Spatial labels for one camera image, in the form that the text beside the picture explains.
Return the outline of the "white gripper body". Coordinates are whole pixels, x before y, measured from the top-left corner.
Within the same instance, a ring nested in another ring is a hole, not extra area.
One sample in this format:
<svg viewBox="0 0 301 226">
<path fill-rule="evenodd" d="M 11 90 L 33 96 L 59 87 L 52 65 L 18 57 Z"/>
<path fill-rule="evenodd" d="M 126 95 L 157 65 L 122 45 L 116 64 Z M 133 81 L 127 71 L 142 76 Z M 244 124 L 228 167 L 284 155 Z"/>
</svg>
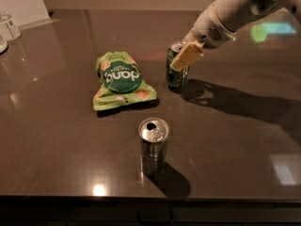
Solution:
<svg viewBox="0 0 301 226">
<path fill-rule="evenodd" d="M 182 39 L 184 42 L 197 41 L 205 48 L 218 48 L 234 38 L 236 8 L 210 4 L 200 13 L 191 30 Z"/>
</svg>

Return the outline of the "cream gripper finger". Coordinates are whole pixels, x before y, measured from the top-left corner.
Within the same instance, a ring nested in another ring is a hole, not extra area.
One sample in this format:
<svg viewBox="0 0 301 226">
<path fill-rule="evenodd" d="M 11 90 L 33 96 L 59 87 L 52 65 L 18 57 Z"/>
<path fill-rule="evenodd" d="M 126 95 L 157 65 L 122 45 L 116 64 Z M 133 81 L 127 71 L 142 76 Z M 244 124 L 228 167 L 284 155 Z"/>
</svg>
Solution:
<svg viewBox="0 0 301 226">
<path fill-rule="evenodd" d="M 203 58 L 203 44 L 194 40 L 184 45 L 181 51 L 172 60 L 169 67 L 176 72 L 184 70 Z"/>
</svg>

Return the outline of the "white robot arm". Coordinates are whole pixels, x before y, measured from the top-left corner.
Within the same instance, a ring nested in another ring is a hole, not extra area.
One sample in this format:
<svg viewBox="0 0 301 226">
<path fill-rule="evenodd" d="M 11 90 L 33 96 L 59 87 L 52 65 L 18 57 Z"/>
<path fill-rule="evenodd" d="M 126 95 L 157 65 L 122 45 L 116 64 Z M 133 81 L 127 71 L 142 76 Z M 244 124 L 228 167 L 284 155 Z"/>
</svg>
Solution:
<svg viewBox="0 0 301 226">
<path fill-rule="evenodd" d="M 169 67 L 177 72 L 184 70 L 203 57 L 203 48 L 218 48 L 245 25 L 281 8 L 301 22 L 301 0 L 215 0 L 200 13 Z"/>
</svg>

